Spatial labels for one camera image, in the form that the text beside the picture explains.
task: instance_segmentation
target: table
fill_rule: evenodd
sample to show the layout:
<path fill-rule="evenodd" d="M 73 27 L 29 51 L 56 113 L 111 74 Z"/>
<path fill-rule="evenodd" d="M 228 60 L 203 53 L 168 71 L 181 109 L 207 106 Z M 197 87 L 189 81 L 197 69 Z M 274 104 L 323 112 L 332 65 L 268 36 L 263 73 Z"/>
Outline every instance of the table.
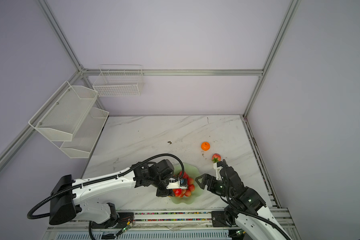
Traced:
<path fill-rule="evenodd" d="M 208 151 L 200 147 L 205 141 L 211 145 Z M 114 173 L 160 153 L 174 154 L 196 166 L 200 174 L 210 175 L 216 175 L 211 157 L 219 153 L 244 185 L 255 189 L 272 206 L 239 115 L 109 117 L 83 178 Z M 155 161 L 162 159 L 178 164 L 171 157 Z M 118 190 L 94 200 L 114 203 L 118 210 L 210 210 L 226 206 L 207 190 L 192 204 L 174 204 L 169 197 L 156 197 L 153 186 Z"/>

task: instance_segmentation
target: white wire basket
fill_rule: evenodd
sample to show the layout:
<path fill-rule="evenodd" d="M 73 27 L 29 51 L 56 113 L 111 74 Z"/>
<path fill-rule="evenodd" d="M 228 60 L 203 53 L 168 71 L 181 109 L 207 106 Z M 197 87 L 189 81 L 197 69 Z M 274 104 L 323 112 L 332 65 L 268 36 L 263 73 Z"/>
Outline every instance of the white wire basket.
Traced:
<path fill-rule="evenodd" d="M 141 65 L 99 65 L 93 84 L 100 97 L 140 96 L 144 86 Z"/>
<path fill-rule="evenodd" d="M 49 141 L 72 141 L 96 102 L 98 92 L 83 86 L 71 86 L 68 82 L 65 92 L 48 112 L 34 125 L 29 124 Z"/>
<path fill-rule="evenodd" d="M 91 108 L 73 140 L 59 147 L 61 151 L 70 158 L 89 158 L 108 115 L 107 111 Z"/>

